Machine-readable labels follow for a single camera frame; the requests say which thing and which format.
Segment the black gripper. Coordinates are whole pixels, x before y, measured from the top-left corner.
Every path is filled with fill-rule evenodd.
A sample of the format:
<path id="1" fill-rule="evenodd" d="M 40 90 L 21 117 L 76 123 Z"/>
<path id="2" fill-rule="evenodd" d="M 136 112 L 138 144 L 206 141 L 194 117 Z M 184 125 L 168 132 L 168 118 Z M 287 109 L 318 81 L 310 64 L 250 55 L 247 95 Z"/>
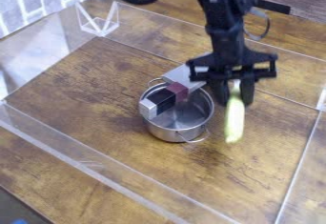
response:
<path id="1" fill-rule="evenodd" d="M 215 100 L 226 106 L 230 99 L 227 80 L 242 79 L 241 98 L 243 104 L 250 106 L 255 97 L 255 81 L 277 76 L 278 55 L 253 51 L 246 47 L 242 24 L 235 24 L 227 30 L 206 26 L 204 30 L 211 38 L 212 53 L 186 62 L 190 80 L 211 80 L 208 86 Z"/>

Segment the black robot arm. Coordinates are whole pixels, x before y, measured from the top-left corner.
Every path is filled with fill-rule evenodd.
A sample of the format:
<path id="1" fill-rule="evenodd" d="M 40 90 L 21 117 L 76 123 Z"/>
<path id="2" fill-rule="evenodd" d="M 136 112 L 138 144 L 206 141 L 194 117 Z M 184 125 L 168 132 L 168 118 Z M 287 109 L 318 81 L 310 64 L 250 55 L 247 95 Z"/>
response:
<path id="1" fill-rule="evenodd" d="M 254 51 L 246 47 L 243 16 L 257 0 L 198 0 L 203 8 L 204 31 L 211 38 L 212 52 L 190 59 L 190 80 L 204 81 L 216 101 L 227 105 L 231 97 L 229 82 L 239 81 L 239 96 L 246 106 L 255 97 L 255 83 L 277 76 L 277 53 Z"/>

